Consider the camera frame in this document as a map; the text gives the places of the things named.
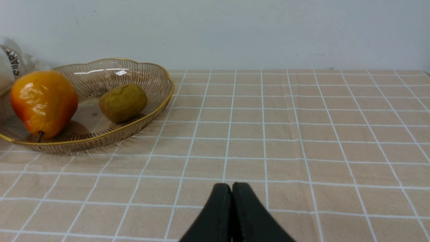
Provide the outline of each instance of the plastic bag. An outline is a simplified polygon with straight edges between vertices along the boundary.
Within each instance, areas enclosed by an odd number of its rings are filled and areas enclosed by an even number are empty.
[[[29,54],[22,54],[17,43],[0,36],[0,94],[3,95],[23,75],[33,71],[50,70],[45,62]]]

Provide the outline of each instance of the gold rim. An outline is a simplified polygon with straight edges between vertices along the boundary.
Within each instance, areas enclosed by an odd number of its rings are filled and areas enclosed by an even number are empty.
[[[170,79],[170,74],[169,74],[169,72],[168,72],[164,67],[162,67],[162,66],[160,66],[160,65],[158,65],[158,64],[155,64],[155,63],[151,63],[151,62],[136,62],[136,61],[134,61],[134,60],[125,59],[125,58],[104,58],[104,59],[98,59],[98,60],[95,60],[95,61],[92,61],[92,62],[88,62],[88,63],[77,63],[77,64],[62,65],[62,66],[59,66],[59,67],[53,68],[52,70],[56,70],[56,69],[60,69],[60,68],[64,68],[64,67],[68,67],[68,66],[72,66],[72,65],[90,65],[90,64],[93,64],[93,63],[96,63],[96,62],[99,62],[99,61],[104,61],[104,60],[125,60],[125,61],[130,61],[130,62],[133,62],[133,63],[135,63],[135,64],[139,64],[139,65],[145,65],[145,64],[148,64],[148,65],[155,65],[155,66],[158,66],[158,67],[160,67],[160,68],[161,68],[161,69],[162,69],[162,70],[167,74],[167,79],[170,81],[170,83],[172,84],[173,88],[172,88],[172,90],[170,91],[170,93],[169,93],[169,95],[167,96],[167,98],[163,101],[163,103],[161,103],[161,105],[159,105],[159,106],[158,106],[158,108],[156,108],[156,109],[155,109],[154,111],[152,111],[150,114],[148,114],[148,115],[146,115],[146,116],[144,116],[144,117],[142,117],[142,118],[140,118],[140,119],[138,119],[138,120],[136,120],[136,121],[134,121],[134,122],[132,122],[132,123],[130,123],[130,124],[124,125],[124,126],[122,126],[121,128],[115,129],[115,130],[113,130],[113,131],[109,131],[109,132],[107,132],[107,133],[104,133],[104,134],[98,135],[98,136],[96,136],[96,137],[92,137],[92,138],[88,138],[88,139],[84,139],[84,140],[73,140],[73,141],[52,142],[52,143],[31,143],[31,142],[22,142],[22,141],[18,141],[18,140],[11,139],[11,138],[9,138],[9,137],[7,137],[7,136],[4,136],[4,135],[2,135],[2,134],[0,134],[0,137],[1,137],[1,138],[3,138],[3,139],[5,139],[5,140],[7,140],[7,141],[10,141],[10,142],[12,142],[12,143],[15,143],[15,144],[20,144],[20,145],[30,145],[30,146],[51,146],[51,145],[77,144],[77,143],[83,143],[83,142],[88,142],[88,141],[92,141],[92,140],[97,140],[97,139],[100,139],[100,138],[105,137],[105,136],[107,136],[107,135],[110,135],[110,134],[112,134],[112,133],[115,133],[115,132],[118,132],[118,131],[120,131],[120,130],[123,130],[123,129],[125,129],[125,128],[127,128],[127,127],[130,127],[130,126],[132,126],[132,125],[134,125],[134,124],[136,124],[136,123],[138,123],[138,122],[141,122],[142,120],[145,120],[145,119],[147,119],[147,118],[151,117],[154,113],[156,113],[156,112],[157,112],[157,111],[159,111],[162,107],[164,107],[165,105],[167,105],[167,102],[171,99],[171,97],[173,96],[173,93],[175,92],[175,83]],[[4,95],[6,95],[9,91],[10,91],[10,89],[8,89],[6,92],[4,92],[4,93],[0,96],[0,98],[1,98],[1,97],[3,97]]]

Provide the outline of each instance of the white wall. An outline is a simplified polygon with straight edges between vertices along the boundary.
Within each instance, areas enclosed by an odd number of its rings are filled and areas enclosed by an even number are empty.
[[[53,66],[430,70],[430,0],[5,0],[0,34]]]

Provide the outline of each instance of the fruit bowl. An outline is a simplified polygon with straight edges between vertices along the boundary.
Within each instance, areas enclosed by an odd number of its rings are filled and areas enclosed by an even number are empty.
[[[38,143],[15,115],[10,92],[0,97],[0,137],[28,149],[67,154],[101,148],[118,143],[141,131],[167,106],[175,84],[165,68],[152,63],[127,59],[101,59],[87,64],[72,64],[54,70],[64,74],[75,86],[79,107],[72,120],[56,137]],[[114,124],[98,107],[98,99],[106,92],[127,84],[139,85],[148,97],[148,104],[135,117]]]

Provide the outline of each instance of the pear stem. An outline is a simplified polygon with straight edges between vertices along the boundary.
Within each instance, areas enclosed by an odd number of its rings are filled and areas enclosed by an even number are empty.
[[[37,139],[37,142],[40,143],[42,141],[42,136],[45,134],[43,131],[39,131],[39,138]]]

